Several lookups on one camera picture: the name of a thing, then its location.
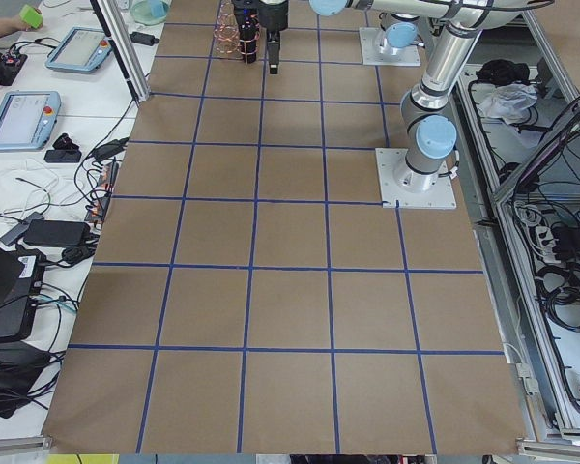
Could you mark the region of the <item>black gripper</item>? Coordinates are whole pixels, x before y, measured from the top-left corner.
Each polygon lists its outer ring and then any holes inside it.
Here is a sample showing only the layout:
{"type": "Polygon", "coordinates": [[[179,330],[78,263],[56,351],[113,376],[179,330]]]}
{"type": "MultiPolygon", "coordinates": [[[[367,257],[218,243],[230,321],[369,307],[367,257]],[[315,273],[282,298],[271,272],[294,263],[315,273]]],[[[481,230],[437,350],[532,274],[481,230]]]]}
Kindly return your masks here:
{"type": "Polygon", "coordinates": [[[269,73],[278,74],[281,48],[280,32],[288,28],[289,2],[287,0],[233,0],[240,10],[255,10],[260,24],[267,31],[269,73]]]}

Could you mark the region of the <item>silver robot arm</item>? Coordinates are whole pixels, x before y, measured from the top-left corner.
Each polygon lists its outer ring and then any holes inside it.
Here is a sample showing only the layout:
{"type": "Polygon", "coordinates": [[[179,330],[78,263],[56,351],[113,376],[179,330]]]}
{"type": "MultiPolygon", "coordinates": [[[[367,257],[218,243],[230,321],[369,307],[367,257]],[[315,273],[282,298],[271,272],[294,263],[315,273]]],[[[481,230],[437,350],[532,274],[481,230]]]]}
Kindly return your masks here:
{"type": "Polygon", "coordinates": [[[419,16],[380,12],[379,19],[380,31],[375,43],[381,54],[393,56],[411,46],[425,48],[419,31],[419,16]]]}
{"type": "Polygon", "coordinates": [[[311,1],[320,16],[345,9],[377,10],[395,15],[429,17],[446,22],[421,80],[405,95],[401,113],[410,147],[393,169],[396,184],[405,191],[424,193],[433,188],[439,169],[453,150],[457,132],[440,114],[481,32],[507,24],[526,1],[311,1]]]}

